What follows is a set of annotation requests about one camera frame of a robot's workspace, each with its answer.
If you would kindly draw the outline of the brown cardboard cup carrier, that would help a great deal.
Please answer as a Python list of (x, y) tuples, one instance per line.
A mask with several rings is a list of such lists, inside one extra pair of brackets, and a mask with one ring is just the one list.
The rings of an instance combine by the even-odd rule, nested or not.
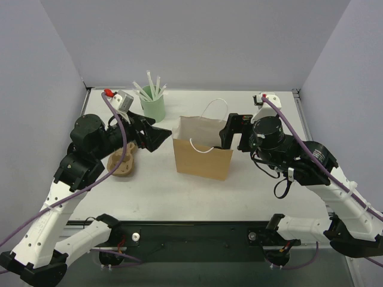
[[(127, 177), (133, 172), (135, 163), (134, 153), (137, 151), (137, 149), (138, 147), (133, 142), (129, 142), (127, 144), (126, 153), (123, 158), (123, 161), (119, 165), (119, 167), (114, 171), (113, 176)], [(113, 168), (115, 168), (116, 164), (121, 159), (122, 153), (123, 149), (120, 148), (109, 156), (107, 162), (107, 170), (109, 172), (113, 170)]]

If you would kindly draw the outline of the brown paper bag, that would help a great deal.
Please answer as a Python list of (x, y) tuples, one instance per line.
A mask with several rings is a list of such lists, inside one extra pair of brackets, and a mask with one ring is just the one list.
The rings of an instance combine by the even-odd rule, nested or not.
[(178, 118), (178, 125), (172, 129), (175, 166), (178, 173), (224, 181), (227, 179), (233, 150), (224, 149), (219, 132), (225, 127), (229, 107), (222, 101), (225, 113), (218, 119), (198, 116)]

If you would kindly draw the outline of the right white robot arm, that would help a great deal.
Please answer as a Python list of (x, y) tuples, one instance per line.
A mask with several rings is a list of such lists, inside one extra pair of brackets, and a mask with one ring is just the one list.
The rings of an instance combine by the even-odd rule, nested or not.
[(315, 141), (302, 141), (296, 132), (284, 133), (287, 120), (268, 115), (254, 120), (231, 113), (219, 132), (221, 146), (228, 149), (235, 134), (241, 135), (238, 150), (248, 152), (256, 166), (265, 164), (287, 183), (279, 196), (284, 199), (292, 183), (314, 192), (333, 212), (325, 218), (294, 218), (274, 214), (265, 229), (267, 240), (286, 243), (279, 251), (266, 253), (272, 264), (285, 265), (290, 248), (300, 241), (329, 243), (342, 255), (373, 258), (382, 255), (382, 213), (375, 210), (349, 181), (331, 152)]

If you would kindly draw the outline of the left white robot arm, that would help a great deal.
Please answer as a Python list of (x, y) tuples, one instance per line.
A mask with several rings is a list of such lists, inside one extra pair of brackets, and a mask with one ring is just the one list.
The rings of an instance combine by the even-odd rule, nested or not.
[(131, 142), (150, 152), (172, 134), (154, 126), (155, 120), (128, 112), (110, 125), (95, 114), (78, 118), (70, 133), (67, 155), (54, 174), (45, 205), (28, 232), (13, 250), (1, 254), (1, 267), (18, 274), (31, 286), (56, 286), (68, 267), (97, 245), (114, 246), (122, 240), (121, 222), (110, 215), (98, 216), (75, 235), (59, 240), (74, 209), (104, 171), (102, 159)]

